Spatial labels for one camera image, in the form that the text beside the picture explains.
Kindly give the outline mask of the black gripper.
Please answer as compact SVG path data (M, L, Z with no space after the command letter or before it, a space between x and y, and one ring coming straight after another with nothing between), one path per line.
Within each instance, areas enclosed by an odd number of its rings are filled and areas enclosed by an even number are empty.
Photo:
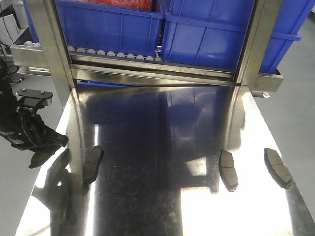
M20 150L53 154L66 147L68 137L56 132L34 114L19 105L6 79L0 80L0 135Z

